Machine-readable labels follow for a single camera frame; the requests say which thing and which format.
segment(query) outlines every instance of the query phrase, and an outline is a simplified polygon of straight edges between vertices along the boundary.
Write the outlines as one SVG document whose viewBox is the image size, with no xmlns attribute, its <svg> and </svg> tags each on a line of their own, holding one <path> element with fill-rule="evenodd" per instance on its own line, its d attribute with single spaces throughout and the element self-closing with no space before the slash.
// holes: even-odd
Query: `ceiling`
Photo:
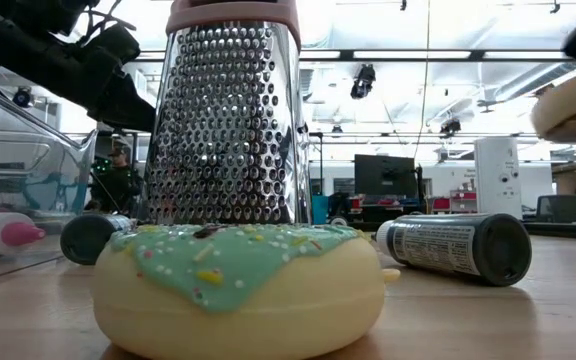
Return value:
<svg viewBox="0 0 576 360">
<path fill-rule="evenodd" d="M 102 0 L 97 10 L 105 12 L 113 2 Z M 312 94 L 304 103 L 311 131 L 330 132 L 339 124 L 344 133 L 397 132 L 401 137 L 389 141 L 407 144 L 416 142 L 414 135 L 420 129 L 424 136 L 436 134 L 443 121 L 457 117 L 462 132 L 472 136 L 443 146 L 469 144 L 479 133 L 529 134 L 534 131 L 528 119 L 536 102 L 534 92 L 576 75 L 576 63 L 530 60 L 539 57 L 532 56 L 531 50 L 561 47 L 576 26 L 576 0 L 558 1 L 556 13 L 551 13 L 552 0 L 408 0 L 405 11 L 400 9 L 401 1 L 390 0 L 297 2 L 306 49 L 524 51 L 507 53 L 506 57 L 517 60 L 513 62 L 374 62 L 377 81 L 363 100 L 350 98 L 361 63 L 302 61 L 302 92 Z M 170 5 L 171 1 L 123 0 L 113 15 L 137 27 L 134 36 L 142 50 L 164 51 Z M 83 33 L 86 26 L 87 17 L 82 17 L 76 29 Z M 127 65 L 145 75 L 153 96 L 159 88 L 161 67 L 161 62 Z M 478 101 L 490 106 L 478 106 Z M 355 153 L 381 147 L 385 149 L 376 151 L 436 157 L 442 141 L 432 138 L 434 144 L 418 147 L 366 144 L 369 138 L 365 137 L 344 141 L 364 144 L 348 150 Z M 528 148 L 538 142 L 534 137 L 526 141 L 533 144 Z M 326 157 L 334 159 L 335 152 Z"/>
</svg>

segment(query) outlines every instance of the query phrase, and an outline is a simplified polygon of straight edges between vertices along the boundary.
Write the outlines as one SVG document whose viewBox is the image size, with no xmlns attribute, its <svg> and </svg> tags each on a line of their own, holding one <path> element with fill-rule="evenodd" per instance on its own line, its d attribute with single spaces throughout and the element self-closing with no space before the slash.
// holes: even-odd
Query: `box grater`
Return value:
<svg viewBox="0 0 576 360">
<path fill-rule="evenodd" d="M 178 0 L 167 33 L 149 220 L 310 223 L 295 0 Z"/>
</svg>

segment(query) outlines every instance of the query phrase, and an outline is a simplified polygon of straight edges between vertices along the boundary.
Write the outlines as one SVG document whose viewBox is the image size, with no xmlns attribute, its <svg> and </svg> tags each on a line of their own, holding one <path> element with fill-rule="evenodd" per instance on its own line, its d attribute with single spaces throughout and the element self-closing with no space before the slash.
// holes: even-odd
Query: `beige round object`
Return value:
<svg viewBox="0 0 576 360">
<path fill-rule="evenodd" d="M 136 271 L 129 255 L 106 247 L 95 266 L 95 317 L 115 345 L 155 360 L 317 356 L 361 338 L 384 302 L 377 253 L 362 238 L 292 260 L 232 313 L 204 312 Z"/>
<path fill-rule="evenodd" d="M 541 96 L 532 110 L 531 120 L 541 138 L 576 142 L 576 76 Z"/>
</svg>

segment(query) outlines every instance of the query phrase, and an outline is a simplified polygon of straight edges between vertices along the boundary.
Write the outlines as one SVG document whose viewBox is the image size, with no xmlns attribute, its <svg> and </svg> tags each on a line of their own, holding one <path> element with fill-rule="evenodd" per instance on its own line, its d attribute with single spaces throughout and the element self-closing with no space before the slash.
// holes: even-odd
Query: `monitor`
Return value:
<svg viewBox="0 0 576 360">
<path fill-rule="evenodd" d="M 355 193 L 417 197 L 415 159 L 355 155 Z"/>
</svg>

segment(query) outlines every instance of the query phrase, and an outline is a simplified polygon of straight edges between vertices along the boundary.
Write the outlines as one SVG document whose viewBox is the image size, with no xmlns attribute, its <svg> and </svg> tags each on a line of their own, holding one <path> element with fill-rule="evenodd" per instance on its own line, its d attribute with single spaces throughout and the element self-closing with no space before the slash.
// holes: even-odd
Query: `person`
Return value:
<svg viewBox="0 0 576 360">
<path fill-rule="evenodd" d="M 127 146 L 117 146 L 108 154 L 112 168 L 98 177 L 101 184 L 95 181 L 91 188 L 92 201 L 96 203 L 97 210 L 108 213 L 117 211 L 124 215 L 131 213 L 135 196 L 141 194 L 143 180 L 128 164 L 129 153 Z"/>
</svg>

